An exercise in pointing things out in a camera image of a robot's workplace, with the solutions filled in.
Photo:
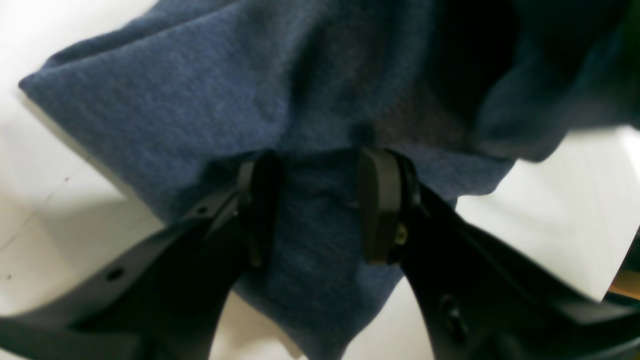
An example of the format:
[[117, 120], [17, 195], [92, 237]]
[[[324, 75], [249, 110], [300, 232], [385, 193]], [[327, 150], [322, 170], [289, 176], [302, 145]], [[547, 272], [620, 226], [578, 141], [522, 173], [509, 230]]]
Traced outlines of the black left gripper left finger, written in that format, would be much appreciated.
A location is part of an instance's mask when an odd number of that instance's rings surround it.
[[36, 309], [1, 319], [30, 360], [206, 360], [234, 283], [274, 244], [282, 165], [249, 155], [231, 184]]

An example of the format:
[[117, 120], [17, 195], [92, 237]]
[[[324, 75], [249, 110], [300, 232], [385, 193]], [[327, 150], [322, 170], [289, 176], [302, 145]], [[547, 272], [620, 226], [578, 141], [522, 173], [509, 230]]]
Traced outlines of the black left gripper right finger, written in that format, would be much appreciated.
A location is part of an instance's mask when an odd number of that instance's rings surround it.
[[639, 310], [596, 302], [464, 221], [413, 162], [359, 153], [363, 256], [413, 290], [436, 360], [637, 360]]

